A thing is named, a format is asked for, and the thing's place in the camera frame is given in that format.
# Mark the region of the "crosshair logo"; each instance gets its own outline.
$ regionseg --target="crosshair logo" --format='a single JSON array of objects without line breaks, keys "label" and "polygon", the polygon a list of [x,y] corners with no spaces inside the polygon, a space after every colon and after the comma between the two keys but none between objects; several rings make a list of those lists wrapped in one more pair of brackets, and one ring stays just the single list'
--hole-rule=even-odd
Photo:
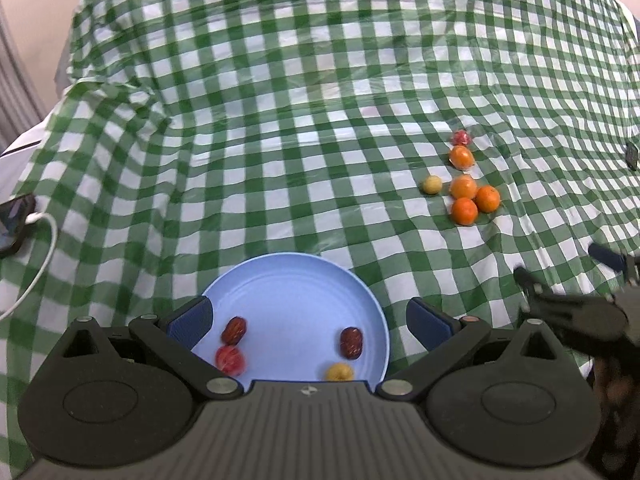
[{"label": "crosshair logo", "polygon": [[311,384],[308,384],[300,390],[300,393],[304,396],[311,397],[312,395],[318,393],[318,389],[315,386],[311,386]]}]

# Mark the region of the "gray curtain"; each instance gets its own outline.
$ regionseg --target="gray curtain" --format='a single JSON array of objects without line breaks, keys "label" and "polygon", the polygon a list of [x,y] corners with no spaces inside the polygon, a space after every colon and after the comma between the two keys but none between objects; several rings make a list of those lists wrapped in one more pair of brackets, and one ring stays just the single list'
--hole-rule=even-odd
[{"label": "gray curtain", "polygon": [[17,56],[0,5],[0,153],[45,115],[44,106]]}]

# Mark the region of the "plate rim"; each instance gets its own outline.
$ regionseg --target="plate rim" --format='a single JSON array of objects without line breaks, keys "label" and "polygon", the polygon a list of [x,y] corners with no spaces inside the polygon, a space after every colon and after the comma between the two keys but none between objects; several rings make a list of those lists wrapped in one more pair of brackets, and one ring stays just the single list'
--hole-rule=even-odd
[{"label": "plate rim", "polygon": [[230,272],[233,272],[234,270],[236,270],[238,267],[242,267],[245,264],[248,264],[250,262],[254,262],[255,260],[261,260],[261,259],[269,258],[269,257],[272,257],[272,256],[295,256],[295,257],[312,258],[314,260],[319,260],[322,263],[329,264],[330,266],[335,267],[336,269],[340,270],[341,272],[344,272],[344,273],[348,274],[349,277],[351,279],[355,280],[355,282],[360,286],[360,288],[362,288],[367,293],[367,295],[369,296],[371,301],[373,301],[373,303],[376,305],[378,314],[380,315],[380,317],[382,319],[382,323],[383,323],[383,325],[384,325],[384,327],[386,329],[385,330],[385,365],[383,366],[383,369],[382,369],[382,377],[380,377],[378,382],[373,386],[373,388],[375,388],[375,386],[377,386],[377,384],[381,383],[385,379],[386,371],[387,371],[388,366],[389,366],[389,359],[390,359],[390,354],[391,354],[391,342],[390,342],[390,337],[389,337],[389,325],[386,322],[385,312],[384,312],[384,310],[382,310],[382,306],[380,305],[380,302],[374,296],[374,294],[371,291],[371,289],[366,285],[365,282],[363,282],[360,279],[360,277],[355,272],[353,272],[353,271],[351,271],[349,269],[345,269],[344,267],[341,267],[340,265],[332,262],[331,260],[327,260],[326,258],[323,258],[322,256],[318,256],[317,254],[297,253],[297,252],[294,252],[294,251],[282,251],[282,252],[277,252],[277,253],[260,254],[259,256],[254,256],[253,258],[249,258],[247,260],[244,260],[243,262],[240,262],[239,264],[234,265],[229,270],[226,270],[225,272],[220,274],[215,280],[213,280],[213,282],[210,283],[210,285],[207,288],[204,289],[204,291],[202,293],[202,296],[208,297],[207,296],[207,292],[209,290],[211,290],[213,288],[213,286],[216,285],[216,283],[219,280],[224,278]]}]

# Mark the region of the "phone screen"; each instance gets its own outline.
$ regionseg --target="phone screen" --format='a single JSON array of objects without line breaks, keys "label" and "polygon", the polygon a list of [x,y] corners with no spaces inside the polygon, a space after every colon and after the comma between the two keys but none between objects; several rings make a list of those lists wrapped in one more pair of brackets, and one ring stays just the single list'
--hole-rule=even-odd
[{"label": "phone screen", "polygon": [[33,197],[19,196],[9,202],[0,204],[0,253],[14,245],[24,221],[33,212]]}]

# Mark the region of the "orange fruit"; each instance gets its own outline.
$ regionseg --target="orange fruit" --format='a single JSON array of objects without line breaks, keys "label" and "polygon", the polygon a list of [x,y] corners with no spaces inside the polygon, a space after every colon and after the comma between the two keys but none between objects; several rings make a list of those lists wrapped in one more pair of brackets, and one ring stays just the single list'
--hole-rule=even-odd
[{"label": "orange fruit", "polygon": [[500,206],[500,193],[493,186],[482,186],[476,194],[476,205],[483,213],[493,213]]},{"label": "orange fruit", "polygon": [[478,218],[478,208],[470,198],[459,198],[451,206],[451,218],[456,224],[471,225]]},{"label": "orange fruit", "polygon": [[471,175],[460,175],[453,179],[449,192],[453,198],[473,198],[478,191],[478,184]]},{"label": "orange fruit", "polygon": [[454,146],[449,152],[449,160],[457,170],[468,170],[476,163],[473,153],[466,146]]}]

